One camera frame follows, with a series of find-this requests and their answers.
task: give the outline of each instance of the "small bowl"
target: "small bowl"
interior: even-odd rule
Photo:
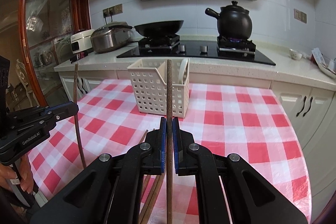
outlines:
[[[302,53],[292,50],[291,48],[289,49],[289,54],[291,55],[291,58],[294,60],[300,60],[302,58]]]

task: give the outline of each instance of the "white appliance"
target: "white appliance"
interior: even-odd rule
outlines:
[[[92,48],[91,35],[94,29],[78,32],[71,36],[71,49],[73,53],[83,52]]]

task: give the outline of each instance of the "black glass cooktop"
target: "black glass cooktop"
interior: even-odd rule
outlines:
[[[183,40],[180,41],[180,45],[184,45],[184,52],[180,52],[178,47],[174,47],[169,50],[147,50],[139,49],[139,47],[133,48],[128,52],[125,52],[121,55],[118,55],[117,58],[125,57],[202,57],[202,58],[217,58],[217,59],[229,59],[229,60],[238,60],[246,62],[254,62],[266,65],[275,66],[276,64],[270,60],[267,56],[262,54],[260,51],[256,50],[255,55],[247,54],[244,56],[243,53],[239,52],[218,52],[217,42],[215,41],[190,41]],[[200,52],[200,46],[208,46],[207,53]]]

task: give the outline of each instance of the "human hand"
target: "human hand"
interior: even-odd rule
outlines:
[[[34,180],[31,165],[27,154],[21,157],[19,173],[22,177],[20,181],[21,189],[23,191],[26,191],[27,193],[31,193],[33,191]],[[2,188],[12,191],[6,179],[16,179],[16,178],[17,175],[11,169],[11,167],[0,164],[0,186]]]

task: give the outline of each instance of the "black drawer handle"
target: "black drawer handle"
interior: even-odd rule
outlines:
[[[301,112],[304,110],[304,108],[305,108],[305,103],[306,103],[306,100],[307,100],[307,96],[305,96],[305,97],[304,97],[304,99],[303,99],[303,107],[302,107],[301,111],[300,111],[300,112],[298,112],[298,113],[296,114],[296,116],[300,115],[300,113],[301,113]]]
[[[311,103],[313,102],[313,97],[310,98],[310,105],[309,105],[309,108],[307,110],[307,112],[305,112],[302,116],[304,117],[308,112],[309,110],[311,109]]]
[[[79,81],[78,81],[78,79],[77,79],[77,87],[78,87],[78,89],[81,91],[81,93],[82,94],[84,94],[84,92],[81,90],[81,88],[79,87]]]
[[[82,79],[82,89],[85,91],[85,93],[87,94],[87,91],[85,90],[85,88],[84,88],[84,80],[83,80],[83,78],[81,78]]]

